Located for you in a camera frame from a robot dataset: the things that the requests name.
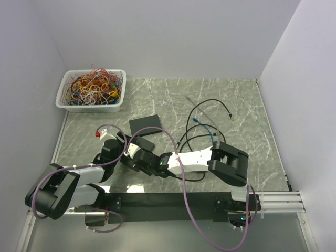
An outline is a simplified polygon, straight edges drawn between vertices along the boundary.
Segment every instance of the black cable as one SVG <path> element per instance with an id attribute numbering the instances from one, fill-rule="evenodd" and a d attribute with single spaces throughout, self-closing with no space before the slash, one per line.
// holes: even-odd
<path id="1" fill-rule="evenodd" d="M 71 105 L 70 101 L 68 101 L 68 93 L 69 93 L 69 89 L 71 88 L 71 86 L 67 89 L 67 92 L 65 93 L 65 101 L 67 102 L 67 105 Z"/>
<path id="2" fill-rule="evenodd" d="M 177 177 L 174 175 L 171 175 L 171 177 L 177 178 L 178 180 L 182 180 L 181 177 Z M 198 182 L 198 181 L 202 181 L 205 178 L 205 172 L 203 172 L 203 176 L 201 178 L 199 178 L 198 180 L 187 180 L 186 178 L 184 180 L 189 181 L 189 182 Z"/>
<path id="3" fill-rule="evenodd" d="M 203 104 L 204 102 L 207 102 L 207 101 L 218 101 L 220 102 L 224 108 L 227 110 L 227 112 L 229 113 L 229 116 L 230 116 L 230 119 L 232 119 L 232 114 L 231 112 L 229 111 L 229 109 L 225 106 L 225 104 L 223 102 L 221 102 L 220 100 L 217 100 L 217 99 L 207 99 L 205 101 L 202 101 L 200 102 L 199 104 L 197 104 L 189 113 L 189 116 L 188 116 L 188 119 L 187 119 L 187 124 L 186 124 L 186 127 L 185 127 L 185 132 L 186 132 L 186 135 L 185 135 L 185 138 L 186 138 L 186 143 L 188 144 L 188 147 L 191 149 L 191 146 L 189 144 L 189 139 L 188 139 L 188 124 L 189 124 L 189 120 L 190 120 L 190 117 L 191 117 L 191 114 L 193 113 L 193 111 L 201 104 Z"/>
<path id="4" fill-rule="evenodd" d="M 205 126 L 207 126 L 207 127 L 210 127 L 210 128 L 213 128 L 213 129 L 216 129 L 214 126 L 209 125 L 209 124 L 196 124 L 196 125 L 192 126 L 190 129 L 188 129 L 188 131 L 186 131 L 186 132 L 183 134 L 183 136 L 180 138 L 180 140 L 179 140 L 179 141 L 177 142 L 177 144 L 176 144 L 177 147 L 180 146 L 180 144 L 181 144 L 183 138 L 186 136 L 186 134 L 187 134 L 189 131 L 191 131 L 193 128 L 195 128 L 195 127 L 197 127 L 197 126 L 203 126 L 203 125 L 205 125 Z M 220 133 L 221 136 L 223 137 L 223 139 L 224 139 L 224 143 L 226 143 L 226 139 L 225 139 L 225 136 L 223 135 L 223 133 L 222 133 L 221 131 L 219 131 L 219 133 Z"/>
<path id="5" fill-rule="evenodd" d="M 190 140 L 193 140 L 193 139 L 195 139 L 195 138 L 200 138 L 200 137 L 205 137 L 205 136 L 208 137 L 209 134 L 205 134 L 205 135 L 196 135 L 196 136 L 191 137 L 188 141 L 185 141 L 185 142 L 181 145 L 180 153 L 182 153 L 182 149 L 183 149 L 183 147 L 187 144 L 187 142 L 189 142 Z"/>

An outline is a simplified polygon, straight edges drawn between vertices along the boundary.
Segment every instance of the white wall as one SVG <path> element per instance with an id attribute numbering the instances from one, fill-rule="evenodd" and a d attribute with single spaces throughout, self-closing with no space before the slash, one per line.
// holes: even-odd
<path id="1" fill-rule="evenodd" d="M 300 0 L 31 0 L 68 69 L 260 77 Z"/>
<path id="2" fill-rule="evenodd" d="M 1 1 L 0 24 L 0 250 L 7 252 L 27 217 L 25 195 L 55 148 L 66 67 L 29 1 Z"/>
<path id="3" fill-rule="evenodd" d="M 336 1 L 302 0 L 260 79 L 280 155 L 321 251 L 335 251 Z"/>

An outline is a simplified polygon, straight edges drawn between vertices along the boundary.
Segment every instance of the white plastic basket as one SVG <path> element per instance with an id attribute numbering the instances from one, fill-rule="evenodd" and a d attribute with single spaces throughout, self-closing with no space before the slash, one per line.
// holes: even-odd
<path id="1" fill-rule="evenodd" d="M 112 72 L 117 74 L 118 76 L 122 76 L 122 86 L 121 86 L 121 96 L 120 101 L 117 104 L 113 105 L 69 105 L 66 101 L 66 92 L 71 85 L 72 77 L 81 76 L 87 73 L 92 72 L 92 70 L 71 70 L 67 71 L 62 79 L 61 85 L 58 89 L 56 96 L 56 106 L 59 108 L 64 108 L 70 112 L 118 112 L 120 110 L 120 106 L 122 105 L 124 96 L 125 96 L 125 88 L 126 88 L 126 72 L 124 70 L 111 70 L 106 69 L 107 72 Z"/>

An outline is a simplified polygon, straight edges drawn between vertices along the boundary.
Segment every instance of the robotic arm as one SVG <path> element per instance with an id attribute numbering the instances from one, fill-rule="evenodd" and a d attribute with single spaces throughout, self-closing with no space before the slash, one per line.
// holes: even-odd
<path id="1" fill-rule="evenodd" d="M 93 163 L 103 164 L 118 157 L 124 142 L 102 132 L 104 141 L 101 153 Z M 181 173 L 177 155 L 173 152 L 157 156 L 152 153 L 154 144 L 138 136 L 134 138 L 120 162 L 127 167 L 142 171 L 147 175 L 166 178 Z M 223 142 L 214 142 L 213 147 L 201 151 L 179 153 L 185 172 L 210 171 L 231 189 L 232 200 L 246 201 L 248 154 Z M 116 162 L 103 167 L 89 167 L 56 173 L 41 187 L 37 194 L 36 209 L 52 219 L 58 219 L 72 207 L 91 205 L 97 207 L 104 201 L 105 191 L 93 183 L 107 180 L 114 171 Z M 38 183 L 50 172 L 63 168 L 57 164 L 49 165 L 25 198 L 25 204 L 32 205 L 33 193 Z"/>

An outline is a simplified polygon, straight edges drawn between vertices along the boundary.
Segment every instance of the colorful wires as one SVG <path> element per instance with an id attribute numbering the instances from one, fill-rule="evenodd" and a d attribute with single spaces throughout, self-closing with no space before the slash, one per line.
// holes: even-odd
<path id="1" fill-rule="evenodd" d="M 68 105 L 110 105 L 120 101 L 123 77 L 97 69 L 73 77 L 66 92 Z"/>

